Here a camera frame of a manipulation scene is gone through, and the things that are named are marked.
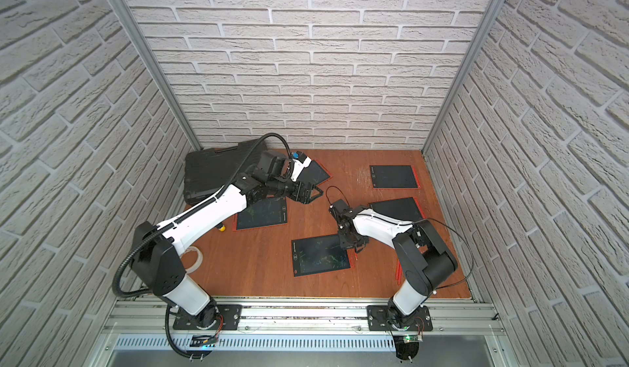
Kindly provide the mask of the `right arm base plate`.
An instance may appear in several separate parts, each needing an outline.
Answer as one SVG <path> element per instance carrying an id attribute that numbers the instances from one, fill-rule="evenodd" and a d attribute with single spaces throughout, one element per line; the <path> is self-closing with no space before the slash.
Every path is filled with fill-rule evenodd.
<path id="1" fill-rule="evenodd" d="M 413 313 L 404 316 L 393 306 L 367 306 L 367 322 L 369 331 L 393 332 L 406 334 L 412 332 L 431 332 L 432 317 L 427 306 L 418 307 Z"/>

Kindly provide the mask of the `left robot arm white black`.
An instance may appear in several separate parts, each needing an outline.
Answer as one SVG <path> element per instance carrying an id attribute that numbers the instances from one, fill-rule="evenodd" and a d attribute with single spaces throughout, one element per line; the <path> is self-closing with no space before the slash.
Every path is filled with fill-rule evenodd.
<path id="1" fill-rule="evenodd" d="M 217 319 L 215 300 L 188 274 L 181 256 L 212 228 L 250 206 L 271 198 L 289 198 L 308 204 L 312 194 L 323 192 L 299 179 L 312 160 L 303 152 L 290 156 L 264 151 L 255 167 L 236 174 L 230 182 L 187 211 L 157 225 L 148 222 L 136 229 L 128 265 L 147 285 L 147 291 L 199 329 L 209 329 Z"/>

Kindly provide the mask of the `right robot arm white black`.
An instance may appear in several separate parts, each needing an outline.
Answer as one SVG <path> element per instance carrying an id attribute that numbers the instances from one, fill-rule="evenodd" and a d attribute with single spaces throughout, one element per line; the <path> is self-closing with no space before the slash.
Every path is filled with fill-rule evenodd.
<path id="1" fill-rule="evenodd" d="M 405 278 L 388 302 L 388 319 L 397 327 L 407 321 L 453 275 L 455 254 L 428 219 L 403 221 L 367 206 L 350 208 L 344 200 L 329 206 L 337 223 L 340 247 L 356 253 L 372 240 L 395 250 Z"/>

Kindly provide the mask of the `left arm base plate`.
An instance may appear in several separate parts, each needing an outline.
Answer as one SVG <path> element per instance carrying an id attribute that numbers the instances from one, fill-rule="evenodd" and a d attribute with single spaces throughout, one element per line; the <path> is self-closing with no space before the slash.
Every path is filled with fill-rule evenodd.
<path id="1" fill-rule="evenodd" d="M 210 306 L 208 318 L 190 316 L 185 310 L 175 314 L 173 328 L 175 330 L 236 330 L 240 321 L 242 305 L 219 304 Z"/>

